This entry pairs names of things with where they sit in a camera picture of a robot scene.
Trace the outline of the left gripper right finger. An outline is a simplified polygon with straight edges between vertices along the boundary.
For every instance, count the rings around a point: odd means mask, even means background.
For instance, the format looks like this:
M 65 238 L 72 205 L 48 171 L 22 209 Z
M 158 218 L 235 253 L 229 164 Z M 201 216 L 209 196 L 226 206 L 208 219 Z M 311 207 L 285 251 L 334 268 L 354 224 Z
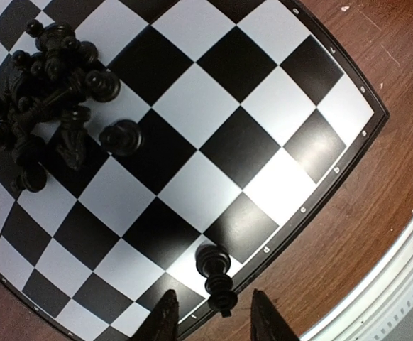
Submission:
M 250 322 L 252 341 L 299 341 L 264 291 L 253 291 Z

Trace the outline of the black grey chessboard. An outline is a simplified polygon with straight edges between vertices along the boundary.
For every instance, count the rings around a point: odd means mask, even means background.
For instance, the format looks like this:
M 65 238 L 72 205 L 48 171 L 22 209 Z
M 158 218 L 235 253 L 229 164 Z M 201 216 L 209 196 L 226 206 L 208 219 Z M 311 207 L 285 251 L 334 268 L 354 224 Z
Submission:
M 16 192 L 0 151 L 0 282 L 74 340 L 125 340 L 168 289 L 179 336 L 212 315 L 195 254 L 223 247 L 244 289 L 326 203 L 389 114 L 297 1 L 0 1 L 0 94 L 25 25 L 64 21 L 121 91 L 92 100 L 88 157 L 68 168 L 39 124 L 47 185 Z M 143 145 L 113 156 L 108 125 Z

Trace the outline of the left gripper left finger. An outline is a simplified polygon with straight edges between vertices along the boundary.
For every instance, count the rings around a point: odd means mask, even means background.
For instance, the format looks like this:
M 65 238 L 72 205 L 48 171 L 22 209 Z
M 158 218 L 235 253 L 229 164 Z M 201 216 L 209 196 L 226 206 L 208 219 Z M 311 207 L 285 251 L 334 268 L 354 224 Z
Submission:
M 176 340 L 178 334 L 179 302 L 177 294 L 169 289 L 148 316 L 146 340 Z

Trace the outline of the black chess king piece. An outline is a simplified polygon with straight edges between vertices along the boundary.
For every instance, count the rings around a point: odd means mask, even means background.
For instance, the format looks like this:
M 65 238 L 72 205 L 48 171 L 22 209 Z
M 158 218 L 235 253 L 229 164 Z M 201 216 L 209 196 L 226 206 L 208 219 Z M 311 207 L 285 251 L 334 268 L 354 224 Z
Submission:
M 222 318 L 231 317 L 231 311 L 238 302 L 233 291 L 233 279 L 227 274 L 231 258 L 221 247 L 213 244 L 201 245 L 195 254 L 196 268 L 206 279 L 204 287 L 209 294 L 208 306 Z

